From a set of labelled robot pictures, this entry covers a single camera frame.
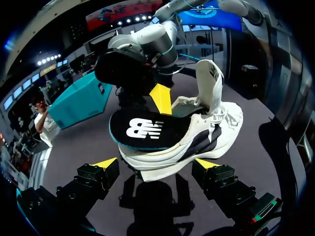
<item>shoe tongue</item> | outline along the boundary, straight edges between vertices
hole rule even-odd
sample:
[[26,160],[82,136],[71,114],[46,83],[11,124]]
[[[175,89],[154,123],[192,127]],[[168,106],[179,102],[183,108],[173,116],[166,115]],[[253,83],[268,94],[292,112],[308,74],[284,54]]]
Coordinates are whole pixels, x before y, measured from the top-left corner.
[[200,60],[196,65],[200,103],[213,113],[221,103],[223,74],[212,60]]

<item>yellow triangle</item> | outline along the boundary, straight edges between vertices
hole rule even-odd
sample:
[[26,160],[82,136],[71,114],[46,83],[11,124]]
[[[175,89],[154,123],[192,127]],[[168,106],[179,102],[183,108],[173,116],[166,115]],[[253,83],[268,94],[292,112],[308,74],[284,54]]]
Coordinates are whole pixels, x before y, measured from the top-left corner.
[[168,87],[157,84],[150,92],[150,96],[157,106],[158,111],[163,115],[172,114],[170,90]]
[[91,166],[99,166],[99,167],[102,167],[104,169],[106,169],[107,167],[110,166],[110,164],[112,164],[114,161],[116,161],[117,158],[114,157],[112,159],[109,159],[109,160],[106,160],[106,161],[102,161],[102,162],[99,162],[99,163],[96,163],[96,164],[93,164]]
[[218,164],[215,164],[215,163],[212,163],[212,162],[209,162],[209,161],[204,161],[204,160],[201,160],[199,158],[196,158],[195,160],[197,162],[199,162],[199,164],[202,165],[202,167],[205,168],[205,169],[212,168],[214,166],[220,166]]

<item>blue banner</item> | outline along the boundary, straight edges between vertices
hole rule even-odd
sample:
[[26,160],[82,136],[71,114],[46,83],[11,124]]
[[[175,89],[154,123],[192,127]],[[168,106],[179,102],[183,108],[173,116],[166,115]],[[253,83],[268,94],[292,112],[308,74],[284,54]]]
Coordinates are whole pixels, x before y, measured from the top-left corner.
[[179,16],[183,20],[182,25],[215,26],[242,31],[239,16],[222,10],[203,10],[212,7],[219,7],[215,0],[198,6],[198,10],[181,12]]

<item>teal box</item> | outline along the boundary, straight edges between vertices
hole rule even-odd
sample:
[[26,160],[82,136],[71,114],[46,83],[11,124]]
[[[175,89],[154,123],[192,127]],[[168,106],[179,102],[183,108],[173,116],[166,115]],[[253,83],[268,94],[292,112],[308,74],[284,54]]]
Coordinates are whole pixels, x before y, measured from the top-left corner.
[[69,86],[51,105],[48,113],[65,129],[104,112],[112,85],[101,83],[94,72]]

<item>red banner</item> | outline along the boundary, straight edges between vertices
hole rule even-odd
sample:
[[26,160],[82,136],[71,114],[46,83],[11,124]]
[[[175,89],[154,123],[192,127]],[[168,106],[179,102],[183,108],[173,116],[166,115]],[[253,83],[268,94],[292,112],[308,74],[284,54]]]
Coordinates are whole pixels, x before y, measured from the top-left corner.
[[162,0],[129,0],[107,6],[86,16],[88,30],[93,31],[120,18],[155,12],[161,6]]

